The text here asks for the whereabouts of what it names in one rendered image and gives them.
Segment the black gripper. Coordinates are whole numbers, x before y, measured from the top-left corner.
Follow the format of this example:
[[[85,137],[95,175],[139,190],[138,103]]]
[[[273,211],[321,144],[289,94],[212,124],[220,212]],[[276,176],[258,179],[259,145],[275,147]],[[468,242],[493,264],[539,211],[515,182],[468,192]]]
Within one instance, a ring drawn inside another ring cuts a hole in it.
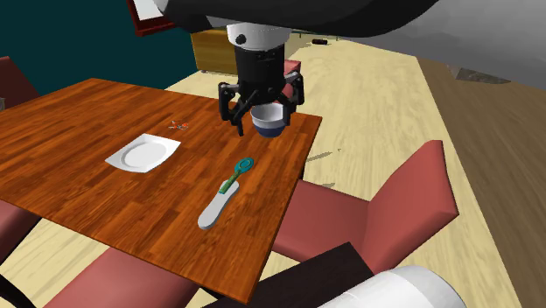
[[[283,123],[289,126],[291,115],[297,106],[305,102],[305,93],[304,78],[300,72],[291,71],[284,76],[284,45],[268,51],[250,51],[236,46],[234,54],[238,84],[221,82],[218,85],[221,119],[230,121],[242,137],[242,118],[252,106],[271,103],[277,99],[283,106]],[[292,86],[291,98],[282,92],[285,82]],[[236,93],[241,97],[233,108],[229,108]]]

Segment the white and blue bowl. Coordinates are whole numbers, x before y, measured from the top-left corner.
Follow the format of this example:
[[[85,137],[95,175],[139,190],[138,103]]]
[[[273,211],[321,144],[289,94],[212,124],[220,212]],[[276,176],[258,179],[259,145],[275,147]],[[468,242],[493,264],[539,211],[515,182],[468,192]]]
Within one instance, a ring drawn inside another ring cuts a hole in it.
[[[250,110],[252,123],[262,137],[279,137],[285,128],[284,106],[280,103],[269,103],[254,106]]]

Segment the red upholstered chair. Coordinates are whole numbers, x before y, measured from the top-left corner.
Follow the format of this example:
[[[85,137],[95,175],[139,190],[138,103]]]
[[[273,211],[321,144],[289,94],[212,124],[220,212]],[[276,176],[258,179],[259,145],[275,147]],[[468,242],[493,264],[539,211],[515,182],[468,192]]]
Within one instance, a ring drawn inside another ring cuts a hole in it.
[[[44,308],[185,308],[198,288],[182,276],[109,248]]]
[[[38,91],[29,82],[13,60],[0,58],[0,98],[6,109],[39,97]]]
[[[36,214],[0,200],[0,265],[40,220]]]
[[[283,74],[286,75],[286,74],[289,74],[290,72],[292,71],[300,71],[301,69],[301,62],[300,61],[297,61],[297,60],[291,60],[291,59],[286,59],[283,63]],[[285,94],[285,96],[287,98],[291,98],[293,96],[293,86],[287,82],[284,89],[283,89],[283,93]]]
[[[443,143],[430,140],[370,201],[298,181],[272,249],[303,262],[350,242],[377,274],[396,267],[458,214]]]

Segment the light wooden cabinet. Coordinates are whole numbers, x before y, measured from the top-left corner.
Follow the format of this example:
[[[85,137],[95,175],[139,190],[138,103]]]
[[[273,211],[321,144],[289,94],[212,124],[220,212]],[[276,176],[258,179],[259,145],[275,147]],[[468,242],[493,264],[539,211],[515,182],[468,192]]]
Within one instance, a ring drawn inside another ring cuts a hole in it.
[[[197,69],[222,74],[237,74],[235,48],[226,29],[201,31],[191,35]]]

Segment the white oblong remote control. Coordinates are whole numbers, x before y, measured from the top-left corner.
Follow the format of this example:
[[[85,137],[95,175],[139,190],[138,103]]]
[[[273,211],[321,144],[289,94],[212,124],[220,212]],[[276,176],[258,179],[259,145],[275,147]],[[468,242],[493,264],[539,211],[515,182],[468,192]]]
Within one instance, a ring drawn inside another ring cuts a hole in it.
[[[221,216],[226,204],[237,194],[240,185],[235,181],[226,192],[218,191],[210,203],[206,206],[198,218],[200,229],[207,230],[211,228]]]

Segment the white square plate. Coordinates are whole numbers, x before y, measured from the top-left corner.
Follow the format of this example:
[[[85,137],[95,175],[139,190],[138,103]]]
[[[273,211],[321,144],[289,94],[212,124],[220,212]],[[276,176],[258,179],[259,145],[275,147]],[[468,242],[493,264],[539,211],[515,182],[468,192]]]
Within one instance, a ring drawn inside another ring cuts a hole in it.
[[[126,172],[146,173],[161,165],[179,146],[179,141],[142,134],[106,158],[105,162]]]

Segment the dark robot stand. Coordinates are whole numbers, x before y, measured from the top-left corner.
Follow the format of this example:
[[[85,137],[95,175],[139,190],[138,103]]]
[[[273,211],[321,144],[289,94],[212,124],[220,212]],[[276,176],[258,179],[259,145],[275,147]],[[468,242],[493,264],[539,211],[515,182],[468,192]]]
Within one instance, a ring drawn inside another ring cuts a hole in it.
[[[203,308],[318,308],[373,275],[346,242],[262,280],[247,304],[223,297]]]

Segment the brown wooden table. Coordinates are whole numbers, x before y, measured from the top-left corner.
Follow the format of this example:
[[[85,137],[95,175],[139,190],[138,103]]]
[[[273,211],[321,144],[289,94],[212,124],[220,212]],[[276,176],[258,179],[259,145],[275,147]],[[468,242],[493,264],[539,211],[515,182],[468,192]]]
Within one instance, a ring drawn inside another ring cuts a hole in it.
[[[274,139],[243,123],[239,136],[215,99],[84,80],[0,112],[0,200],[247,303],[321,120],[296,113]],[[105,162],[142,134],[180,146],[146,173]],[[200,229],[243,158],[254,165],[239,191]]]

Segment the red framed wall picture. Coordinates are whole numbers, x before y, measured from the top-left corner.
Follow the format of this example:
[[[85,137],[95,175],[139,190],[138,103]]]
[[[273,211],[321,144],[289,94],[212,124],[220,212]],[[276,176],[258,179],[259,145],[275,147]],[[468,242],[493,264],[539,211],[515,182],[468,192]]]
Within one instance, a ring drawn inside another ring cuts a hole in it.
[[[159,11],[153,0],[126,0],[135,34],[143,37],[170,30],[175,24]]]

